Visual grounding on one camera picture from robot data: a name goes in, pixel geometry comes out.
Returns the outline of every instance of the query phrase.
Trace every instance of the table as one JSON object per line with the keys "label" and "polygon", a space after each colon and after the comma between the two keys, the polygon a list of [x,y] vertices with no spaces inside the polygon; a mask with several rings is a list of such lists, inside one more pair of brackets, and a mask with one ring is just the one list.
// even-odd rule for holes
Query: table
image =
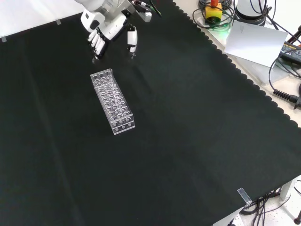
{"label": "table", "polygon": [[[187,1],[181,1],[181,0],[175,0],[177,6],[179,6],[185,13],[188,14],[192,18],[192,12],[198,8],[198,1],[196,0],[187,0]],[[300,26],[300,21],[298,20],[290,20],[290,15],[297,15],[300,7],[301,2],[298,0],[290,0],[290,4],[296,5],[297,7],[292,10],[286,10],[285,4],[288,4],[288,1],[284,0],[278,0],[277,1],[277,9],[275,14],[275,21],[278,22],[280,25],[282,25],[284,28],[286,28],[289,32],[292,34],[295,34],[297,32],[298,27]],[[274,0],[268,0],[268,5],[273,6]],[[273,28],[269,23],[266,23],[267,27]],[[224,46],[226,44],[226,39],[228,37],[228,34],[230,31],[227,32],[215,32],[215,31],[207,31],[205,29],[202,30],[206,33],[206,35],[213,41],[213,44],[216,45],[219,49],[224,50]],[[267,80],[265,80],[265,83],[262,82],[264,80],[263,78],[268,77],[268,68],[253,62],[250,62],[248,60],[241,59],[239,57],[235,56],[229,56],[230,59],[233,60],[235,65],[242,71],[242,73],[246,74],[250,79],[253,80],[255,84],[260,86],[262,90],[264,90],[268,96],[270,96],[273,101],[275,101],[280,108],[282,108],[285,112],[285,114],[289,115],[291,120],[298,123],[298,126],[301,127],[301,111],[293,110],[293,105],[277,98],[273,95],[273,90],[269,86],[269,84],[266,84]],[[299,95],[298,88],[300,85],[300,80],[296,79],[293,76],[288,76],[288,73],[283,72],[282,70],[275,67],[273,69],[275,72],[271,73],[271,78],[276,77],[276,81],[274,83],[274,86],[276,89],[281,90],[283,92],[292,94],[292,95]]]}
{"label": "table", "polygon": [[[238,211],[240,211],[240,210],[238,210]],[[229,222],[229,221],[228,221]]]}

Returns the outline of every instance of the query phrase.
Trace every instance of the table leg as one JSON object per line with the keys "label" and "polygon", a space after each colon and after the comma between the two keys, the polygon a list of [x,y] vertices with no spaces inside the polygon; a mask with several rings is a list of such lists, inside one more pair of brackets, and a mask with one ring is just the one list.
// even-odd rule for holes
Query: table leg
{"label": "table leg", "polygon": [[295,224],[297,224],[297,225],[301,224],[301,211],[300,211],[298,217],[294,220],[294,222],[295,222]]}
{"label": "table leg", "polygon": [[280,198],[283,201],[286,201],[290,197],[293,187],[295,187],[296,182],[297,182],[297,178],[291,180],[290,182],[288,182],[282,186]]}
{"label": "table leg", "polygon": [[228,226],[229,222],[231,222],[243,208],[244,207],[240,208],[234,213],[231,213],[230,215],[226,216],[224,219],[221,219],[220,221],[213,224],[213,226]]}

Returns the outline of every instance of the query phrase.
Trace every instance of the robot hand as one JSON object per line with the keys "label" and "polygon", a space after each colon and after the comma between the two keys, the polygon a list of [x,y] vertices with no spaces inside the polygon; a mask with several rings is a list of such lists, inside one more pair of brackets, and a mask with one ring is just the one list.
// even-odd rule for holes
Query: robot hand
{"label": "robot hand", "polygon": [[137,30],[128,22],[135,12],[145,21],[151,20],[151,12],[140,1],[129,0],[75,0],[84,10],[81,21],[91,34],[88,38],[96,59],[103,57],[109,43],[118,38],[127,28],[127,48],[135,55],[138,35]]}

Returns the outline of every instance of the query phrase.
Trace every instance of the black connector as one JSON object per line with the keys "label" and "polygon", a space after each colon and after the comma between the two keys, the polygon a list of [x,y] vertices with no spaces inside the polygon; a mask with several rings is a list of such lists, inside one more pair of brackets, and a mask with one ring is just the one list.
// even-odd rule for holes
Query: black connector
{"label": "black connector", "polygon": [[274,90],[274,94],[283,98],[283,99],[286,99],[292,103],[295,104],[295,107],[294,109],[296,109],[297,107],[300,107],[301,108],[301,97],[297,97],[295,95],[290,95],[290,94],[287,94],[287,93],[284,93],[284,92],[281,92],[279,90]]}

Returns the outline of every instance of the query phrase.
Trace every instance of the robot finger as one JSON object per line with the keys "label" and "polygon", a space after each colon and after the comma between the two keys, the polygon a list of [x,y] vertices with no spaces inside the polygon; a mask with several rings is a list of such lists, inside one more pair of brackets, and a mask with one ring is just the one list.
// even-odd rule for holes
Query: robot finger
{"label": "robot finger", "polygon": [[88,41],[92,41],[93,38],[97,35],[97,30],[95,29],[90,35],[89,35],[89,38],[88,38]]}
{"label": "robot finger", "polygon": [[96,43],[97,43],[97,41],[100,39],[100,37],[99,37],[99,35],[97,34],[94,38],[93,38],[93,40],[92,40],[92,42],[91,42],[91,46],[92,47],[95,47],[95,45],[96,45]]}
{"label": "robot finger", "polygon": [[100,42],[95,50],[97,56],[103,53],[104,46],[105,46],[105,41],[103,39],[100,39]]}
{"label": "robot finger", "polygon": [[96,45],[95,45],[95,49],[97,49],[98,48],[98,46],[100,45],[100,43],[102,42],[102,38],[101,37],[99,37],[99,39],[97,40],[97,42],[96,42]]}

